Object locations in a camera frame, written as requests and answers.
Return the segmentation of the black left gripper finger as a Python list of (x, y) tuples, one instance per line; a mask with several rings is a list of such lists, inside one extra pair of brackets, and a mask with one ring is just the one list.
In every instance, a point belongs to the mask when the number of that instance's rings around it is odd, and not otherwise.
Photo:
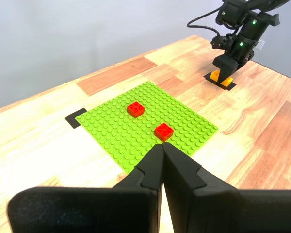
[(164, 175), (177, 233), (291, 233), (291, 190), (237, 189), (163, 143)]
[(154, 145), (112, 188), (35, 187), (16, 194), (7, 214), (15, 233), (157, 233), (164, 152)]

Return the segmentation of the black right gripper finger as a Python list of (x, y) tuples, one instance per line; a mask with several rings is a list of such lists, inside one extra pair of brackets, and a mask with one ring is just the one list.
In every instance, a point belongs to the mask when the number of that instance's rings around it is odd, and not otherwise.
[(232, 83), (233, 78), (231, 74), (230, 70), (221, 69), (219, 73), (219, 83)]

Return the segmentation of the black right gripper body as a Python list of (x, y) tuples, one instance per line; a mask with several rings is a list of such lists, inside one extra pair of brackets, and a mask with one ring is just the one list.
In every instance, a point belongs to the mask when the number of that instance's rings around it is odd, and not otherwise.
[(256, 40), (248, 39), (242, 35), (227, 34), (215, 36), (211, 42), (213, 49), (224, 50), (224, 53), (216, 57), (213, 64), (217, 67), (243, 67), (253, 56), (253, 48)]

